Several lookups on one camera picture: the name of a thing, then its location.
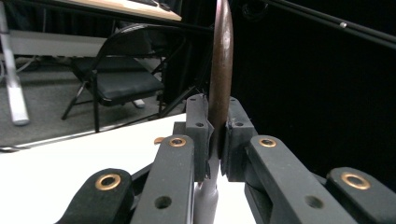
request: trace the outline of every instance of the chair leg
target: chair leg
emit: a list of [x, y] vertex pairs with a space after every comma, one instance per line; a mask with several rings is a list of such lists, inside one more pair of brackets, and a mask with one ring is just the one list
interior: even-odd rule
[[82, 82], [81, 86], [78, 89], [78, 92], [76, 94], [76, 96], [70, 101], [69, 106], [66, 108], [66, 110], [64, 111], [64, 114], [62, 115], [62, 120], [65, 120], [67, 118], [67, 115], [69, 114], [70, 110], [72, 109], [73, 105], [76, 104], [76, 101], [78, 99], [78, 97], [81, 95], [81, 93], [84, 91], [85, 89], [85, 85], [87, 83], [86, 82]]
[[95, 122], [95, 132], [99, 133], [99, 104], [97, 99], [93, 100], [93, 119]]
[[97, 85], [97, 71], [92, 71], [92, 95], [93, 95], [93, 122], [95, 125], [95, 132], [99, 133], [99, 102], [98, 102], [98, 85]]

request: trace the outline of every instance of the gray floor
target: gray floor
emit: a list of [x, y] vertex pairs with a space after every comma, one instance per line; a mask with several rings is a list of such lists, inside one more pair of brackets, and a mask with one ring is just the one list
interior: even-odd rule
[[[0, 146], [17, 146], [93, 130], [92, 103], [74, 106], [68, 118], [61, 120], [64, 110], [76, 94], [79, 85], [68, 67], [51, 63], [42, 63], [40, 66], [32, 64], [19, 73], [19, 76], [30, 123], [25, 126], [15, 126], [12, 123], [6, 82], [2, 80], [0, 83]], [[91, 95], [84, 91], [80, 99], [89, 100]], [[136, 108], [132, 103], [112, 107], [100, 105], [101, 127], [143, 118], [158, 110], [156, 97], [144, 101], [145, 108]], [[178, 106], [169, 116], [181, 113], [182, 109], [183, 105]]]

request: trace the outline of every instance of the desk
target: desk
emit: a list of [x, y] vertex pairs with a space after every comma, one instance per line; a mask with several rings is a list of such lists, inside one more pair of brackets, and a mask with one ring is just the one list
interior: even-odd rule
[[[173, 123], [182, 120], [185, 115], [0, 154], [0, 223], [56, 222], [89, 176], [145, 167], [158, 150], [154, 139], [172, 134]], [[215, 223], [255, 223], [243, 188], [219, 177]]]
[[[16, 0], [13, 2], [21, 2], [30, 5], [41, 4], [41, 5], [45, 5], [49, 7], [57, 7], [57, 8], [70, 7], [72, 9], [83, 12], [94, 11], [96, 15], [102, 14], [108, 17], [109, 16], [113, 17], [115, 19], [131, 18], [131, 17], [136, 19], [139, 17], [143, 17], [146, 18], [146, 20], [148, 21], [160, 21], [160, 20], [181, 21], [181, 18], [172, 11], [165, 11], [158, 7], [149, 7], [147, 5], [137, 4], [134, 2], [130, 2], [128, 0], [47, 0], [47, 1], [38, 0], [34, 2], [30, 0], [29, 1]], [[26, 125], [29, 123], [29, 116], [24, 102], [21, 83], [16, 74], [14, 54], [12, 50], [9, 30], [7, 27], [7, 19], [6, 19], [6, 13], [3, 2], [0, 2], [0, 36], [1, 36], [3, 52], [6, 60], [7, 92], [8, 92], [9, 107], [12, 115], [12, 121], [15, 125]], [[97, 40], [94, 43], [100, 43], [101, 41], [103, 42], [103, 40]], [[41, 45], [32, 45], [32, 44], [30, 46], [41, 47]], [[62, 53], [51, 54], [51, 55], [70, 56], [69, 54], [62, 54]]]

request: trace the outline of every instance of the white desk leg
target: white desk leg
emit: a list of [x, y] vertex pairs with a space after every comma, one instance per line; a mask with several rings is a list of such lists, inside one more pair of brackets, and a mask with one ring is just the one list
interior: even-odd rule
[[6, 60], [6, 81], [12, 121], [15, 125], [25, 125], [29, 123], [29, 117], [23, 98], [21, 83], [17, 77], [14, 54], [10, 47], [9, 30], [7, 27], [6, 12], [3, 2], [0, 2], [0, 36]]

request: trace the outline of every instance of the metal rod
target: metal rod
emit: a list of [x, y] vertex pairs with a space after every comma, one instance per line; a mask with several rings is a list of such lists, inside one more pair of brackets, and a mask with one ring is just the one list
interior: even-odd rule
[[233, 70], [233, 21], [228, 0], [218, 0], [213, 39], [208, 120], [214, 127], [209, 146], [210, 179], [195, 189], [194, 224], [214, 222], [219, 193], [217, 179], [230, 102]]
[[19, 126], [26, 125], [29, 123], [29, 116], [23, 97], [20, 79], [17, 76], [17, 69], [15, 66], [14, 54], [11, 49], [11, 40], [7, 26], [6, 10], [3, 2], [0, 2], [0, 38], [6, 61], [7, 93], [12, 122]]
[[272, 5], [274, 7], [279, 7], [284, 10], [290, 11], [292, 13], [304, 16], [310, 20], [318, 21], [323, 24], [342, 29], [347, 33], [356, 35], [358, 37], [367, 39], [369, 41], [375, 42], [377, 44], [386, 46], [391, 49], [396, 49], [396, 37], [394, 35], [389, 35], [377, 30], [359, 25], [357, 23], [342, 20], [340, 18], [318, 12], [314, 9], [308, 7], [302, 7], [297, 4], [293, 4], [288, 1], [280, 0], [263, 0], [265, 3]]

